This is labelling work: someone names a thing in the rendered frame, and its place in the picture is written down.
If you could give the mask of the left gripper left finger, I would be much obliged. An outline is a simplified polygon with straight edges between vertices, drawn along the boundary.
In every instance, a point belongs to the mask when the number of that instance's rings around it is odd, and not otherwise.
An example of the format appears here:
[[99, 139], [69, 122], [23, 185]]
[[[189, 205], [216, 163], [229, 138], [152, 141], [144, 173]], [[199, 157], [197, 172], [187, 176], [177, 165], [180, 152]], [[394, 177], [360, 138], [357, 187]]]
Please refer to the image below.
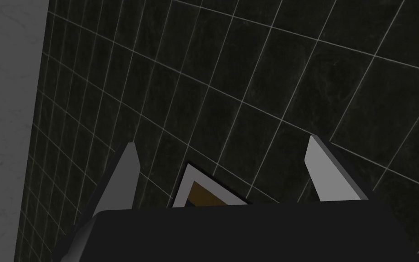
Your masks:
[[108, 210], [131, 209], [140, 174], [140, 162], [133, 142], [121, 143], [80, 216], [90, 220]]

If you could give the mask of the framed wall picture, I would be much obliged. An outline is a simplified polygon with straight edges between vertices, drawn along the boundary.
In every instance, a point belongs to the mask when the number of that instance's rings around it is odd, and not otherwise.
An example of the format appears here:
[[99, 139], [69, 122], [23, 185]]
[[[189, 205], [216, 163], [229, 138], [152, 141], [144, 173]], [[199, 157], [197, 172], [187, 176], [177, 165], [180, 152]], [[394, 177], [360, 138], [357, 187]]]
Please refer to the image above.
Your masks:
[[250, 205], [248, 199], [188, 161], [169, 207]]

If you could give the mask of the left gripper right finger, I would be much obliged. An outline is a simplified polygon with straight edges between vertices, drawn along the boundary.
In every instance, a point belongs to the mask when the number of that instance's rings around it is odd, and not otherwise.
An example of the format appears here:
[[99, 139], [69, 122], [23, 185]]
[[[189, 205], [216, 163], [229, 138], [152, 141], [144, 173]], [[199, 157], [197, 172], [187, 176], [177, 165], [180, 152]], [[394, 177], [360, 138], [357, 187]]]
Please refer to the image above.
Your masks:
[[366, 181], [325, 136], [310, 136], [304, 162], [320, 201], [373, 199]]

